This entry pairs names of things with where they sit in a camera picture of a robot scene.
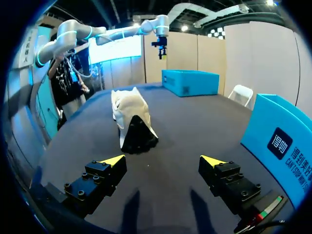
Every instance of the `dark gray table surface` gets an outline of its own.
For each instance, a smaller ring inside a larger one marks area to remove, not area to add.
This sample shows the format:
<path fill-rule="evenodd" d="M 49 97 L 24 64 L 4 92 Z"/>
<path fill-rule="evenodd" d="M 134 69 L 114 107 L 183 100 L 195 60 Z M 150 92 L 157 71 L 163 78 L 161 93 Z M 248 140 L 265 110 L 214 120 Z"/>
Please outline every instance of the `dark gray table surface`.
<path fill-rule="evenodd" d="M 149 152 L 127 155 L 128 172 L 112 197 L 86 220 L 112 232 L 233 233 L 240 218 L 214 197 L 198 173 L 199 156 L 234 161 L 262 194 L 285 195 L 276 180 L 240 140 L 251 111 L 226 97 L 178 97 L 159 84 L 138 85 L 149 105 L 159 143 Z M 123 154 L 112 118 L 110 91 L 92 96 L 51 141 L 43 160 L 43 184 L 63 190 L 91 160 Z M 290 216 L 288 202 L 277 219 Z"/>

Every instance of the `robotic arm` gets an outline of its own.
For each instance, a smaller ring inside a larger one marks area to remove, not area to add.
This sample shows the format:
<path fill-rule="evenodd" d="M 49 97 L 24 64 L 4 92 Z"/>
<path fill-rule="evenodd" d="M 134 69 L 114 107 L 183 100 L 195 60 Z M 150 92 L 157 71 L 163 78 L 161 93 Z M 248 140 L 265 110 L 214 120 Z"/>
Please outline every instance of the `robotic arm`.
<path fill-rule="evenodd" d="M 63 22 L 58 27 L 57 39 L 45 44 L 36 54 L 36 65 L 43 67 L 45 63 L 53 57 L 74 49 L 78 39 L 89 39 L 96 37 L 97 45 L 103 45 L 116 39 L 132 37 L 134 35 L 148 35 L 152 31 L 158 36 L 157 42 L 153 46 L 159 46 L 159 58 L 166 55 L 166 45 L 169 33 L 169 19 L 166 15 L 159 15 L 156 19 L 145 20 L 140 27 L 130 27 L 126 30 L 121 29 L 113 34 L 106 34 L 105 27 L 91 27 L 78 23 L 74 19 Z"/>

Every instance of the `white folding chair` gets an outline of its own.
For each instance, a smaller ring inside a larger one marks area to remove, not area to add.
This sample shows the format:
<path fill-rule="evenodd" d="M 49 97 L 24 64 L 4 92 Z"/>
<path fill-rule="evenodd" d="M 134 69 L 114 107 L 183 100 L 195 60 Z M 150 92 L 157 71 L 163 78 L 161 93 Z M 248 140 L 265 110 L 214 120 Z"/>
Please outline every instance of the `white folding chair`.
<path fill-rule="evenodd" d="M 250 89 L 250 88 L 248 88 L 248 87 L 245 87 L 245 86 L 243 86 L 243 85 L 240 85 L 240 84 L 236 85 L 236 86 L 233 88 L 233 90 L 232 90 L 232 92 L 230 93 L 230 95 L 229 95 L 228 98 L 230 98 L 230 96 L 232 95 L 233 92 L 235 92 L 235 93 L 237 93 L 237 94 L 239 94 L 239 95 L 241 95 L 241 96 L 243 96 L 243 97 L 245 97 L 245 98 L 248 99 L 247 102 L 246 102 L 246 104 L 244 105 L 245 107 L 248 105 L 249 101 L 252 99 L 252 97 L 253 97 L 253 95 L 254 95 L 254 92 L 253 92 L 252 89 Z"/>

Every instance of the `ceiling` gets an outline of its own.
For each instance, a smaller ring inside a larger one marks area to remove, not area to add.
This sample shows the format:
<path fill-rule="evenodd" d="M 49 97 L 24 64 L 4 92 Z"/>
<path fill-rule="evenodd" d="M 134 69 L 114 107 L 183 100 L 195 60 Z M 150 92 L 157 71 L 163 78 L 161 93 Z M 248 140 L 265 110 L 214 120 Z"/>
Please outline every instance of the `ceiling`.
<path fill-rule="evenodd" d="M 266 0 L 58 0 L 46 14 L 60 20 L 77 19 L 95 27 L 120 28 L 132 25 L 135 15 L 140 15 L 141 18 L 142 15 L 148 15 L 146 18 L 167 15 L 179 3 L 192 3 L 210 12 L 218 12 L 243 3 L 249 8 L 249 12 L 242 14 L 236 11 L 194 27 L 195 22 L 210 14 L 184 9 L 170 24 L 170 31 L 180 32 L 181 26 L 187 25 L 187 33 L 206 35 L 212 28 L 249 21 L 266 21 L 285 26 L 279 7 L 268 6 Z"/>

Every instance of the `display screen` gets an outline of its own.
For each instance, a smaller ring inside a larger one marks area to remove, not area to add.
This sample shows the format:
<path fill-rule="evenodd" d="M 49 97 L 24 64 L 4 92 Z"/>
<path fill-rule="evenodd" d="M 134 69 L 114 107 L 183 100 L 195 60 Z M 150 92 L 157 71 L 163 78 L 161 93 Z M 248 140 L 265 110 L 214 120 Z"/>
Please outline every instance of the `display screen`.
<path fill-rule="evenodd" d="M 108 30 L 112 34 L 120 29 Z M 142 55 L 141 36 L 118 39 L 104 45 L 97 45 L 95 38 L 89 39 L 89 64 L 99 63 L 112 59 L 134 57 Z"/>

